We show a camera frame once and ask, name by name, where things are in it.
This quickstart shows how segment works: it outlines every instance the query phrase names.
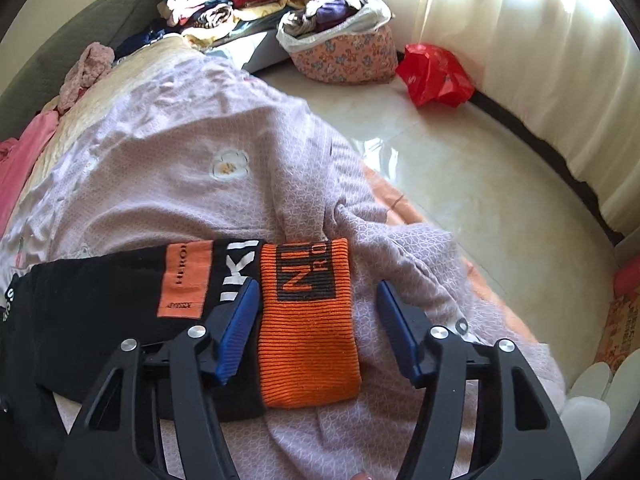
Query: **pink clothing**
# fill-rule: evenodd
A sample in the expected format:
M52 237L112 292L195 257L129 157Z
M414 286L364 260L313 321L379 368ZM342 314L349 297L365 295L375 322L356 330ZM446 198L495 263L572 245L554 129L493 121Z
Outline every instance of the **pink clothing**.
M0 144L0 233L4 233L22 187L57 127L58 113L43 112L33 118L20 139Z
M69 110L82 97L81 89L86 90L111 71L113 59L113 49L97 41L84 50L80 59L66 74L65 82L60 87L58 110L61 114Z

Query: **purple clothing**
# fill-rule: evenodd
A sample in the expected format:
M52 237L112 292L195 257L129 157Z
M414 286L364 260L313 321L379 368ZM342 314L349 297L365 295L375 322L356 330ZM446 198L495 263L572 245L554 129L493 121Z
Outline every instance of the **purple clothing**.
M86 90L111 71L113 59L114 53L110 46L94 41L85 48L80 59L66 74L65 82L60 87L58 101L60 113L65 113L76 104L76 101L82 97L81 89Z
M358 9L351 7L345 0L325 0L316 10L316 32L322 32L340 25Z
M245 171L219 176L212 169L229 153ZM336 480L362 470L396 478L423 392L400 375L378 322L383 278L433 322L455 332L465 318L467 340L516 341L556 406L563 402L548 347L524 341L498 306L475 297L451 235L428 224L386 225L347 141L304 100L228 60L188 60L125 95L32 193L20 205L24 224L0 242L8 261L21 239L27 264L223 236L348 239L361 393L223 424L240 478ZM472 385L466 400L455 476L466 471L473 441ZM163 424L168 468L180 476L175 432Z

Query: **blue gripper pad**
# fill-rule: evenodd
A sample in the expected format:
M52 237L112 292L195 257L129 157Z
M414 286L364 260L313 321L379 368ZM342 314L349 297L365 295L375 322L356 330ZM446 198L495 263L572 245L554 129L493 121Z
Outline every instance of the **blue gripper pad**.
M376 309L391 342L400 373L415 386L422 375L419 367L422 360L420 343L409 330L394 297L393 285L387 281L378 283Z
M221 384L226 384L238 371L259 305L260 286L252 280L242 298L239 298L238 306L218 345L216 376Z

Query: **red plastic bag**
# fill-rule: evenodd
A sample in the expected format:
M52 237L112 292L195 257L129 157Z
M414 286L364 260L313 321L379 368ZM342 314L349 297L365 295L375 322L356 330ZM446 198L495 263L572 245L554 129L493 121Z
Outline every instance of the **red plastic bag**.
M405 82L416 106L436 100L456 107L468 101L475 91L456 57L435 45L407 45L396 73Z

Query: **sock label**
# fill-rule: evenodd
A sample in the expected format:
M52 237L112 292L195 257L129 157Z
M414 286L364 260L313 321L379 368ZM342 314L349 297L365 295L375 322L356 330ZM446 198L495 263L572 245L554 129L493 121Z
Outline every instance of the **sock label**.
M276 247L278 301L335 298L332 242L286 244Z
M167 246L158 317L200 319L209 286L212 244L203 240Z

